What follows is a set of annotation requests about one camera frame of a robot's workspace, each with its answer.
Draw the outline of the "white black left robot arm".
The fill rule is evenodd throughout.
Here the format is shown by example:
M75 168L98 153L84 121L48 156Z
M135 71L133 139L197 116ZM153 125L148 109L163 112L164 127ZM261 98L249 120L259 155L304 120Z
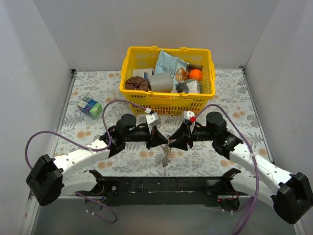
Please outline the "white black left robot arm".
M151 112L145 118L145 123L137 125L134 115L124 114L108 132L83 149L55 158L48 154L41 156L26 179L39 205L49 205L60 195L77 191L100 195L108 189L103 177L95 170L81 176L77 171L120 153L127 142L144 142L148 149L166 144L167 139L157 129L157 113Z

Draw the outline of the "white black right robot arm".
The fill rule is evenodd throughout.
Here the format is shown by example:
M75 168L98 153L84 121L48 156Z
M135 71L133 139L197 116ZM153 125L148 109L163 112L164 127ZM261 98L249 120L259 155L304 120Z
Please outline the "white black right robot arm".
M182 113L182 124L170 137L170 147L187 150L196 141L211 141L221 156L252 173L244 176L236 169L225 173L220 181L221 189L231 195L236 191L254 196L269 206L289 224L295 224L313 206L310 181L303 173L292 174L259 155L252 155L242 139L228 131L226 120L219 112L206 115L206 125L197 123L191 111Z

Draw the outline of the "large silver keyring with chain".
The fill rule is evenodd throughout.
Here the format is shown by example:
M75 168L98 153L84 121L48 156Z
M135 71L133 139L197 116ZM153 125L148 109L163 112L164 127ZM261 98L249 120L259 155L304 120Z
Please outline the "large silver keyring with chain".
M166 167L170 162L171 148L168 145L161 145L162 152L159 152L155 156L155 163Z

